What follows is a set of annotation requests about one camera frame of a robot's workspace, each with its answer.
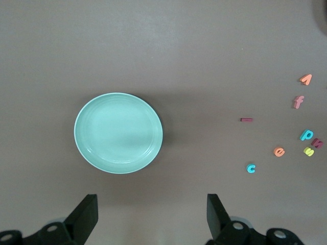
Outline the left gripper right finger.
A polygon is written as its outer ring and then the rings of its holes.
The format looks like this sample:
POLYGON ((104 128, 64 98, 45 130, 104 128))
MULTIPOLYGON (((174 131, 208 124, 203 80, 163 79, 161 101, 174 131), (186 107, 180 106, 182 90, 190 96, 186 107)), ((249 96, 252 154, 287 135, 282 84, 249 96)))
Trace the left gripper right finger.
POLYGON ((207 244, 303 244, 287 229, 271 228, 263 235, 240 220, 231 220, 217 194, 207 195, 206 217, 212 235, 207 244))

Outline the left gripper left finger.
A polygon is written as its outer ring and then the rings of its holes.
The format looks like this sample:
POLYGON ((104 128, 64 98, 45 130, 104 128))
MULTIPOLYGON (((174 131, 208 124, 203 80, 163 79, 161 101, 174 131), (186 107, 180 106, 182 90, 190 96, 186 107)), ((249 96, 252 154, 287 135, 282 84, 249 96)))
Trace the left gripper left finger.
POLYGON ((85 244, 98 222, 98 197, 88 194, 62 222, 52 222, 23 237, 19 230, 1 232, 1 244, 85 244))

